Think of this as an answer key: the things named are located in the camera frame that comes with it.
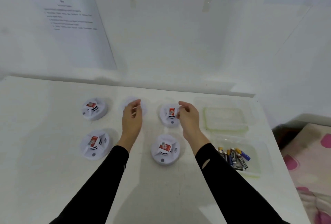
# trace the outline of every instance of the person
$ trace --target person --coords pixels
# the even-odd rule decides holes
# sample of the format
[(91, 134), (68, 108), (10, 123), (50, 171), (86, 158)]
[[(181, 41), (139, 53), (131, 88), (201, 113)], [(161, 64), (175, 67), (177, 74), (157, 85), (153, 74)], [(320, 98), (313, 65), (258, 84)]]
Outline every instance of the person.
[[(177, 117), (183, 128), (184, 138), (188, 141), (195, 155), (196, 161), (213, 194), (226, 222), (238, 223), (238, 214), (245, 214), (243, 221), (252, 223), (287, 223), (277, 214), (272, 206), (237, 173), (217, 152), (215, 147), (199, 129), (199, 113), (190, 103), (179, 101), (179, 113)], [(118, 185), (121, 181), (130, 150), (142, 126), (142, 109), (140, 99), (128, 104), (123, 111), (122, 136), (112, 148), (108, 156), (87, 180), (78, 193), (63, 209), (60, 215), (51, 224), (57, 223), (93, 223), (106, 222), (110, 208), (113, 204)], [(226, 174), (231, 180), (224, 180)], [(102, 194), (92, 194), (90, 189), (100, 181), (108, 184)], [(240, 188), (241, 198), (251, 203), (244, 204), (240, 210), (234, 208), (237, 198), (234, 193)], [(102, 202), (98, 205), (98, 214), (84, 214), (91, 202)]]

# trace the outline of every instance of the clear plastic container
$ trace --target clear plastic container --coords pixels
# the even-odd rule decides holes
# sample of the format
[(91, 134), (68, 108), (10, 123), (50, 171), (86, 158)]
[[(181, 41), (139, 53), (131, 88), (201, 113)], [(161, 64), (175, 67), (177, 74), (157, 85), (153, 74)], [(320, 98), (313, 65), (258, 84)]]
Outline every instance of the clear plastic container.
[(221, 134), (212, 134), (210, 138), (211, 143), (216, 149), (223, 147), (223, 150), (230, 148), (239, 148), (248, 156), (250, 160), (245, 160), (248, 169), (245, 171), (238, 171), (244, 176), (252, 178), (259, 178), (263, 175), (273, 173), (273, 166), (270, 159), (270, 154), (266, 144), (258, 139), (247, 139), (235, 136), (226, 136)]
[(250, 103), (240, 98), (196, 97), (193, 103), (200, 114), (200, 128), (210, 132), (246, 132), (258, 118)]

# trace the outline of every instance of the red label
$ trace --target red label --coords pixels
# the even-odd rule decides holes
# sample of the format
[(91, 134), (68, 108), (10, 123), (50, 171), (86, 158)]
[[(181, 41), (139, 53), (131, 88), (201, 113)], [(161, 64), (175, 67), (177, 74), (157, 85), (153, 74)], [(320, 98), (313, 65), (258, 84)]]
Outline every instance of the red label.
[(95, 105), (96, 105), (96, 103), (89, 102), (86, 106), (93, 108), (93, 107), (95, 107)]
[(89, 142), (90, 147), (94, 147), (95, 142), (97, 141), (98, 137), (93, 136), (91, 138), (91, 141)]
[(175, 108), (169, 108), (169, 116), (175, 116)]
[(160, 144), (160, 148), (166, 151), (170, 151), (171, 145), (162, 142), (162, 144)]

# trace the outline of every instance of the smoke detector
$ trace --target smoke detector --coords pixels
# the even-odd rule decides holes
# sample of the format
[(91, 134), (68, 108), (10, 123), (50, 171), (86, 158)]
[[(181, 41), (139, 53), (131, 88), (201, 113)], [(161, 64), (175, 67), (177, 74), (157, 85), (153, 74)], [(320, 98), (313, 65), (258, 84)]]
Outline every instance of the smoke detector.
[[(127, 106), (129, 103), (131, 103), (131, 102), (133, 102), (133, 101), (135, 101), (135, 100), (137, 100), (137, 99), (140, 99), (140, 98), (139, 98), (139, 97), (134, 97), (134, 96), (129, 96), (129, 97), (127, 97), (127, 98), (121, 103), (121, 105), (119, 106), (119, 111), (120, 111), (120, 113), (123, 114), (123, 111), (124, 111), (124, 109), (126, 108), (126, 106)], [(145, 102), (144, 102), (143, 100), (140, 101), (140, 106), (141, 106), (141, 110), (142, 110), (142, 115), (145, 116), (145, 114), (147, 113), (147, 106), (146, 106), (146, 104), (145, 104)]]
[(179, 157), (179, 142), (171, 135), (160, 135), (151, 146), (151, 154), (155, 162), (159, 165), (171, 165)]
[(80, 149), (83, 156), (89, 160), (98, 160), (112, 149), (112, 139), (103, 130), (93, 130), (81, 141)]
[(179, 119), (176, 117), (178, 113), (178, 104), (165, 104), (160, 109), (160, 118), (166, 127), (177, 127)]
[(108, 111), (108, 105), (101, 98), (92, 98), (87, 100), (82, 107), (82, 114), (87, 120), (98, 120), (105, 116)]

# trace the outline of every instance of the white table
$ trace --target white table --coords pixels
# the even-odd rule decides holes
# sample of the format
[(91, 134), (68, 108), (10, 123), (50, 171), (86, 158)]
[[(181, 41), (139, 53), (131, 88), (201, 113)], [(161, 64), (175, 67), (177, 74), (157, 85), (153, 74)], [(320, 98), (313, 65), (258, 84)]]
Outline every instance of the white table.
[[(44, 224), (54, 219), (103, 160), (84, 159), (78, 148), (81, 139), (91, 130), (106, 129), (117, 142), (122, 132), (118, 107), (130, 95), (145, 99), (148, 113), (107, 223), (225, 223), (181, 127), (167, 129), (157, 115), (165, 102), (222, 96), (20, 77), (0, 83), (0, 223)], [(110, 106), (97, 121), (87, 121), (80, 113), (91, 97), (106, 98)], [(272, 177), (251, 178), (249, 183), (284, 220), (308, 224), (261, 106), (253, 98), (240, 99), (253, 103), (259, 114), (246, 136), (263, 137), (274, 166)], [(179, 160), (169, 167), (159, 166), (150, 155), (151, 143), (165, 133), (175, 134), (182, 147)], [(100, 181), (91, 193), (102, 193), (106, 186)], [(89, 203), (82, 214), (97, 214), (98, 204)]]

